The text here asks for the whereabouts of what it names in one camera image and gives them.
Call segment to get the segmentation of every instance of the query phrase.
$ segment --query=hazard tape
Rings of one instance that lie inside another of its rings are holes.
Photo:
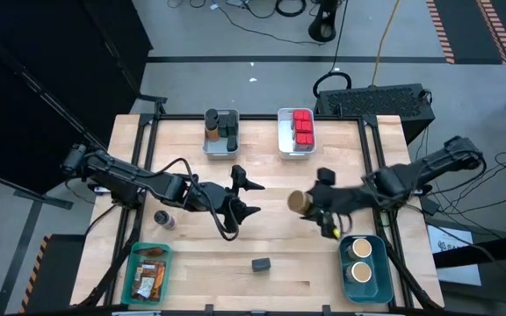
[[[46,247],[48,242],[52,238],[52,234],[44,236],[42,239],[42,243],[40,244],[39,253],[36,255],[36,260],[34,261],[33,272],[31,273],[31,277],[28,279],[28,285],[26,286],[25,295],[23,295],[23,301],[21,302],[21,306],[18,309],[19,313],[25,313],[26,307],[28,306],[28,300],[33,294],[34,282],[36,282],[36,276],[39,273],[40,265],[42,264],[42,258],[44,257],[44,253],[46,252]]]
[[[506,62],[505,27],[502,25],[499,16],[497,16],[497,12],[495,11],[493,4],[491,4],[491,0],[476,0],[476,3],[480,7],[481,14],[483,15],[486,25],[491,32],[491,36],[497,45],[497,49],[499,50],[499,54],[502,56],[502,60]]]
[[[437,5],[435,4],[434,0],[427,0],[427,6],[429,7],[429,13],[430,17],[432,18],[432,23],[435,26],[435,30],[437,30],[438,40],[440,41],[440,46],[442,47],[443,53],[445,54],[446,62],[453,64],[454,53],[452,52],[450,42],[446,37],[443,22],[440,20],[440,16],[438,15]]]

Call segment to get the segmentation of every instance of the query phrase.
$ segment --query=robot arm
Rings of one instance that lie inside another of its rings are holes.
[[[176,162],[184,162],[189,174],[166,172]],[[224,215],[225,233],[235,233],[243,220],[260,211],[258,207],[248,207],[238,197],[239,189],[263,190],[264,187],[252,183],[245,170],[239,165],[232,167],[232,188],[223,188],[216,183],[199,183],[199,177],[191,173],[186,160],[179,158],[163,170],[153,173],[128,162],[111,157],[103,150],[90,151],[84,145],[74,145],[62,164],[69,176],[90,178],[111,191],[114,203],[133,209],[140,203],[138,192],[147,190],[163,204],[185,209],[189,212],[212,212]]]
[[[403,206],[416,190],[449,171],[476,169],[483,163],[482,153],[468,138],[454,137],[437,152],[410,164],[396,164],[362,177],[363,185],[334,188],[335,172],[321,168],[317,181],[307,192],[295,191],[288,198],[291,211],[302,219],[315,221],[322,236],[339,238],[334,231],[332,213],[349,215],[366,207],[393,211]]]

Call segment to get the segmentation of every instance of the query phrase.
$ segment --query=green tray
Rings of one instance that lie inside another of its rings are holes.
[[[153,259],[146,258],[142,255],[137,255],[134,253],[136,250],[140,249],[148,249],[148,248],[161,248],[165,250],[165,253],[163,255],[160,255],[158,257],[155,257]],[[138,266],[139,262],[143,262],[144,260],[155,260],[157,261],[164,261],[165,262],[165,274],[163,276],[163,284],[162,284],[162,291],[159,295],[159,301],[140,301],[137,299],[133,299],[131,296],[132,292],[132,283],[134,281],[134,275],[136,273],[136,267]],[[156,244],[156,243],[149,243],[149,242],[136,242],[132,246],[132,251],[130,253],[130,257],[128,258],[128,267],[126,268],[126,277],[124,279],[124,287],[122,289],[122,296],[120,297],[120,301],[123,304],[138,304],[138,305],[159,305],[163,302],[163,297],[165,296],[165,292],[167,291],[167,285],[169,283],[169,273],[171,270],[171,260],[173,259],[173,250],[171,250],[171,247],[165,244]]]

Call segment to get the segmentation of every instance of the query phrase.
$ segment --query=wooden tabletop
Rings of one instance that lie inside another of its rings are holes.
[[[111,155],[130,162],[138,119],[135,115],[116,118],[109,146]],[[315,155],[309,160],[294,162],[283,161],[278,156],[276,120],[241,121],[240,154],[235,161],[207,160],[202,152],[203,128],[203,122],[198,120],[160,121],[151,170],[157,171],[184,157],[200,181],[231,186],[231,166],[240,164],[251,181],[266,187],[259,191],[242,190],[240,198],[248,205],[261,207],[262,211],[246,218],[237,240],[228,242],[220,237],[209,213],[173,209],[148,195],[141,241],[166,243],[175,250],[166,299],[160,309],[204,310],[206,304],[214,304],[215,310],[233,311],[320,311],[322,305],[330,305],[335,312],[387,310],[383,304],[356,305],[344,296],[337,241],[321,237],[316,224],[300,220],[298,214],[286,207],[288,194],[293,190],[308,190],[320,167],[336,172],[337,186],[361,184],[365,167],[356,122],[316,121]],[[379,132],[386,163],[408,163],[400,119],[379,117]],[[367,134],[375,168],[370,129]],[[149,127],[144,133],[140,166],[148,136]],[[173,166],[169,172],[186,173],[182,164]],[[416,199],[410,203],[418,205]],[[110,205],[110,197],[97,197],[92,219]],[[176,230],[167,231],[154,222],[153,215],[158,210],[165,210],[176,218]],[[109,214],[88,236],[72,304],[90,293],[111,264],[119,215],[119,209]],[[370,209],[355,212],[352,218],[352,234],[374,234]],[[132,227],[131,220],[126,237]],[[398,224],[409,270],[430,297],[444,305],[423,215],[403,208]],[[263,257],[271,258],[270,271],[254,274],[251,260]],[[403,305],[399,277],[394,266],[390,266],[396,302]],[[118,274],[114,303],[119,303],[125,273],[126,263]]]

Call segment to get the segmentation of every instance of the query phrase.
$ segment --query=gray floor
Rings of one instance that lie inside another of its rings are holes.
[[[134,3],[155,46],[150,56],[332,55],[335,51],[335,41],[322,47],[294,45],[242,32],[232,27],[221,12],[210,10],[209,5],[193,9],[184,0],[180,7],[170,9],[164,1],[134,0]],[[270,11],[272,4],[272,0],[251,1],[251,7],[260,15]],[[292,7],[295,3],[285,5]],[[339,54],[375,56],[393,5],[394,0],[350,0]],[[290,40],[309,40],[307,26],[312,18],[307,12],[297,18],[277,15],[257,20],[247,11],[225,5],[223,8],[238,24]],[[424,2],[401,2],[383,55],[442,57]],[[313,107],[312,85],[330,67],[327,62],[150,63],[146,67],[141,92],[168,97],[166,110],[170,113],[200,113],[210,107],[233,107],[245,113],[274,113],[284,106]],[[338,63],[336,67],[351,75],[354,87],[371,83],[373,64]],[[437,119],[430,126],[429,152],[454,135],[467,136],[484,152],[488,166],[495,166],[495,154],[506,151],[506,66],[379,66],[376,84],[403,83],[422,83],[433,92]],[[344,82],[337,79],[323,84],[322,89],[341,89],[343,86]],[[150,111],[151,104],[141,101],[136,101],[132,110],[136,113]],[[409,146],[412,156],[415,156],[419,141],[417,139]],[[472,174],[449,174],[441,177],[438,184],[441,188],[448,188]],[[72,187],[92,198],[81,183],[72,183]],[[13,197],[12,192],[0,184],[0,289],[31,206],[29,201]],[[43,206],[7,312],[18,310],[42,237],[48,233],[82,233],[89,223],[92,205],[74,197],[63,185],[48,194],[73,201],[74,207],[66,211]],[[457,196],[458,192],[447,194],[450,199]],[[506,170],[483,184],[459,206],[466,209],[502,198],[506,198]],[[468,214],[470,219],[486,227],[506,230],[506,203]],[[451,309],[506,314],[504,305],[450,295],[446,295],[446,302]]]

